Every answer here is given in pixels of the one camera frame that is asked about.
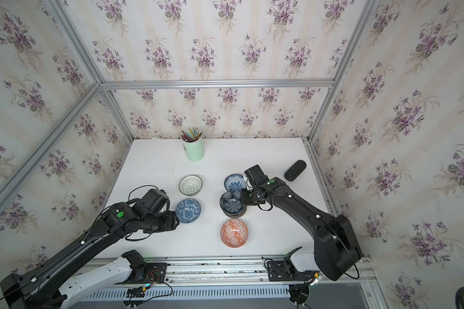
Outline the orange patterned bowl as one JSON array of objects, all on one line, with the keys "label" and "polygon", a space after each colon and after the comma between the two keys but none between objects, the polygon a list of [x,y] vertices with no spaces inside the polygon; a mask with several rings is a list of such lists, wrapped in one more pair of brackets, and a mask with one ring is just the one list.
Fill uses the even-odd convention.
[{"label": "orange patterned bowl", "polygon": [[242,247],[247,242],[248,236],[247,225],[237,219],[226,221],[220,230],[220,239],[230,248]]}]

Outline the blue floral swirl bowl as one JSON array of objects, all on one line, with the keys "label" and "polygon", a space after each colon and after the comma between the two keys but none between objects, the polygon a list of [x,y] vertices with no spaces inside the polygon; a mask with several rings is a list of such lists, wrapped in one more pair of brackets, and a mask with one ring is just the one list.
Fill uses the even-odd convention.
[{"label": "blue floral swirl bowl", "polygon": [[193,198],[185,199],[178,203],[175,208],[175,213],[180,223],[190,224],[198,219],[201,215],[201,204]]}]

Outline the pink striped bowl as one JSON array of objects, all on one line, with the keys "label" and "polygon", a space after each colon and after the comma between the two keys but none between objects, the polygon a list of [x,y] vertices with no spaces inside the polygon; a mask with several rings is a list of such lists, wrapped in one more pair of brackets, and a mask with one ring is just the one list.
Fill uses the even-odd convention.
[{"label": "pink striped bowl", "polygon": [[244,209],[243,211],[241,212],[237,212],[237,213],[230,213],[230,212],[226,212],[224,211],[224,214],[230,218],[240,218],[241,216],[243,216],[244,214],[246,213],[246,210]]}]

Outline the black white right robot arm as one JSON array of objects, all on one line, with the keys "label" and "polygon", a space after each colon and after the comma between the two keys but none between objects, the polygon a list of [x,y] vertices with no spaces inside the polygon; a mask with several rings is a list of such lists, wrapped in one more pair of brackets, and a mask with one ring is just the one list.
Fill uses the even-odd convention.
[{"label": "black white right robot arm", "polygon": [[343,215],[335,217],[316,208],[296,194],[285,181],[265,175],[259,165],[249,168],[244,174],[251,188],[241,190],[243,205],[268,203],[290,215],[313,238],[314,262],[328,279],[339,280],[363,258],[348,218]]}]

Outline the white green patterned bowl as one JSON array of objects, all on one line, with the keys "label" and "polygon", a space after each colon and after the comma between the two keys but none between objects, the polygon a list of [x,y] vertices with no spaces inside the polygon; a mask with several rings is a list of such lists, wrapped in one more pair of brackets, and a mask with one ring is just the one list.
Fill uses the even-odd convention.
[{"label": "white green patterned bowl", "polygon": [[202,179],[197,175],[188,175],[179,182],[179,191],[185,196],[195,196],[203,186]]}]

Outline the dark navy petal bowl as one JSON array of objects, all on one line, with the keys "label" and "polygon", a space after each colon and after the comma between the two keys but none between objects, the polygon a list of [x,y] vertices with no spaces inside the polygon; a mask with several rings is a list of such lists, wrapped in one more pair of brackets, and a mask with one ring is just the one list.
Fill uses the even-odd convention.
[{"label": "dark navy petal bowl", "polygon": [[230,213],[237,213],[246,209],[241,202],[241,192],[225,192],[220,197],[220,208],[223,212],[226,211]]}]

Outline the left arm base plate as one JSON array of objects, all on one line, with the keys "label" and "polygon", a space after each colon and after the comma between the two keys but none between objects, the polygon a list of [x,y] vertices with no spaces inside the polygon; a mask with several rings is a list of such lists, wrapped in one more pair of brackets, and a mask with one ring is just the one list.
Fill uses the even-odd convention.
[{"label": "left arm base plate", "polygon": [[128,277],[119,284],[163,283],[167,271],[167,263],[147,262],[136,250],[122,254],[130,264]]}]

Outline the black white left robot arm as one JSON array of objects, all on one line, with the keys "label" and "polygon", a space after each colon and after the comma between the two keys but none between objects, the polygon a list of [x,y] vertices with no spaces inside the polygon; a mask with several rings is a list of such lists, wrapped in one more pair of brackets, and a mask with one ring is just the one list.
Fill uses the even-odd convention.
[{"label": "black white left robot arm", "polygon": [[106,248],[138,231],[146,236],[173,231],[179,219],[170,210],[163,190],[150,189],[142,198],[115,203],[102,211],[91,227],[53,257],[24,274],[10,274],[0,287],[9,308],[69,308],[89,295],[131,279],[142,283],[150,276],[137,250],[79,275],[89,261]]}]

